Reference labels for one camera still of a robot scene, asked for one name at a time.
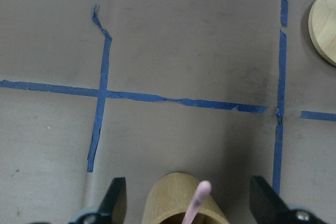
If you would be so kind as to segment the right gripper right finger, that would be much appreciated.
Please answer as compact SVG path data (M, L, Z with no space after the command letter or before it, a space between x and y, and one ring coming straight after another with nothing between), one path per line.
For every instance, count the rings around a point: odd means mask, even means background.
M289 208L262 176L250 178L249 209L261 224L324 223L310 211Z

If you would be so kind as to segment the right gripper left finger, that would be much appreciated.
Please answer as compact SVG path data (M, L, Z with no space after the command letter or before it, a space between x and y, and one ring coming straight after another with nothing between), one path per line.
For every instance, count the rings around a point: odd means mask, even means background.
M126 216L126 180L112 180L102 202L97 207L84 208L69 223L124 223Z

